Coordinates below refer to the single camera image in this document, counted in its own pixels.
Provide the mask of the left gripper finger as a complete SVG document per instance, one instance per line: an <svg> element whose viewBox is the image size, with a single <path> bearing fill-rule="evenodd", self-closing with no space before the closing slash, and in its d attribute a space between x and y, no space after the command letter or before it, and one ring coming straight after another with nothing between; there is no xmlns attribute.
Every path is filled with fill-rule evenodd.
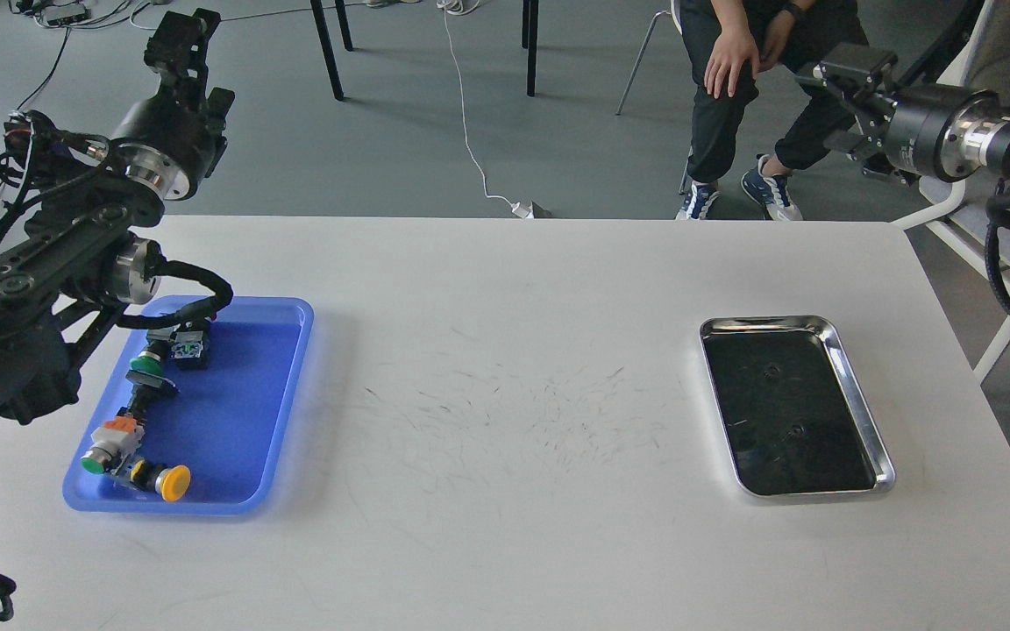
<svg viewBox="0 0 1010 631"><path fill-rule="evenodd" d="M224 135L224 129L227 128L227 115L233 103L235 103L235 92L232 89L215 87L209 92L207 102L202 108L205 128L212 144L203 177L212 175L227 149L228 140Z"/></svg>
<svg viewBox="0 0 1010 631"><path fill-rule="evenodd" d="M201 110L207 100L207 47L220 21L220 13L208 9L165 13L144 52L145 64L160 77L160 95L186 110Z"/></svg>

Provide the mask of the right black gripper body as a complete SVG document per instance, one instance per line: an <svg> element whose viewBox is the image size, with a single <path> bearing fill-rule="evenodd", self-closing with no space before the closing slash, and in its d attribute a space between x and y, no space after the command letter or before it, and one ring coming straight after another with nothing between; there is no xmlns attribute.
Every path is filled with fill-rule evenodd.
<svg viewBox="0 0 1010 631"><path fill-rule="evenodd" d="M987 148L1000 127L997 92L914 85L893 97L882 153L903 171L958 182L985 167Z"/></svg>

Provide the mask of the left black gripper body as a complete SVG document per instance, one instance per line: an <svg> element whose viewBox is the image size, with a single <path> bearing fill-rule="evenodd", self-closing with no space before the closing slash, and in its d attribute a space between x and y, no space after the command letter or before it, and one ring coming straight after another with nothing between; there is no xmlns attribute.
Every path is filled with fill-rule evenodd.
<svg viewBox="0 0 1010 631"><path fill-rule="evenodd" d="M166 201L196 195L212 151L202 109L186 110L160 93L132 105L113 141L125 175Z"/></svg>

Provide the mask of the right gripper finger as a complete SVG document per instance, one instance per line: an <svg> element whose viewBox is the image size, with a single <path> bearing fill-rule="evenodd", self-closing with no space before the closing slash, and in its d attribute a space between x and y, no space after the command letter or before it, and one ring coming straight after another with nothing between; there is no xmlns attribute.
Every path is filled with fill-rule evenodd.
<svg viewBox="0 0 1010 631"><path fill-rule="evenodd" d="M887 131L895 112L896 52L842 41L809 69L808 76L837 96L864 132Z"/></svg>
<svg viewBox="0 0 1010 631"><path fill-rule="evenodd" d="M831 152L841 152L858 161L858 168L865 177L912 187L918 182L918 174L895 167L883 148L887 144L897 145L898 141L901 141L898 133L869 138L854 131L834 131L826 137L824 146Z"/></svg>

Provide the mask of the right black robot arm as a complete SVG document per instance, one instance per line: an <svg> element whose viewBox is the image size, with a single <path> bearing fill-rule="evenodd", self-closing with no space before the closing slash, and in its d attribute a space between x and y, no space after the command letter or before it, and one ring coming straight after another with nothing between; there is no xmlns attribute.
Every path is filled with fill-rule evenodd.
<svg viewBox="0 0 1010 631"><path fill-rule="evenodd" d="M899 77L895 52L851 43L805 65L796 81L826 89L858 122L825 146L857 160L864 175L902 185L962 182L982 167L1010 180L1010 107L990 89L937 80L970 39L969 25L952 25Z"/></svg>

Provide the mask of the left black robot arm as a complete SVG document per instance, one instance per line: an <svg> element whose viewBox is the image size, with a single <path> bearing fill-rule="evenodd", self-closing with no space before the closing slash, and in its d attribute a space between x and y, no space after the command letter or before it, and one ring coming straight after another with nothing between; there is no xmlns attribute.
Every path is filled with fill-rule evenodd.
<svg viewBox="0 0 1010 631"><path fill-rule="evenodd" d="M133 232L195 195L227 148L235 95L207 89L220 21L166 13L144 52L157 92L112 137L64 131L36 110L5 123L0 180L17 192L0 219L3 418L25 426L76 403L81 369L113 328L184 334L231 303L227 280Z"/></svg>

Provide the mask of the person's left hand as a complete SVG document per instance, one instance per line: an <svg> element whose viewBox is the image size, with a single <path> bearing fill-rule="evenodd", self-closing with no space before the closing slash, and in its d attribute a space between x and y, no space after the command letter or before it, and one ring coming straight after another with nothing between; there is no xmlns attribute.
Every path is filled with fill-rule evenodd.
<svg viewBox="0 0 1010 631"><path fill-rule="evenodd" d="M789 9L782 9L773 17L765 29L758 71L769 71L779 63L796 24L797 18Z"/></svg>

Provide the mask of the person's right hand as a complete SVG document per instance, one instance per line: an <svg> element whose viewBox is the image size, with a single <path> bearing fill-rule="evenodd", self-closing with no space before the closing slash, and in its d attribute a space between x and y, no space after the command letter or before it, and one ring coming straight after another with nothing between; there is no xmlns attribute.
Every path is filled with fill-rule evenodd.
<svg viewBox="0 0 1010 631"><path fill-rule="evenodd" d="M707 61L705 89L712 97L734 97L744 73L758 79L760 52L745 23L722 21L721 28Z"/></svg>

